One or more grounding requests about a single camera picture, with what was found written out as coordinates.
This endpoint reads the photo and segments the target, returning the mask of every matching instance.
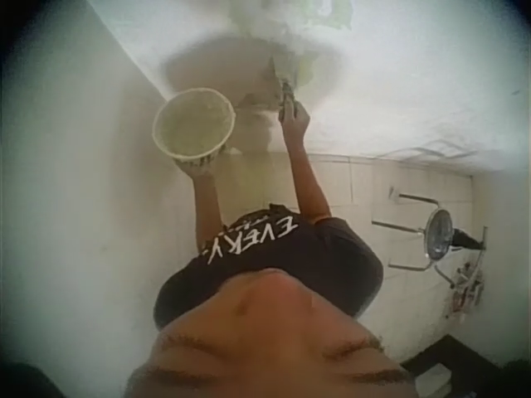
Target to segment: wall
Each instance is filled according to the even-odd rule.
[[[89,2],[164,96],[207,85],[237,104],[285,46],[312,153],[467,172],[527,157],[529,34],[503,0]]]
[[[79,1],[2,71],[2,349],[67,396],[120,395],[193,253],[191,187],[150,136],[162,102]]]
[[[474,228],[488,226],[486,287],[454,336],[494,363],[530,358],[529,167],[474,177]]]

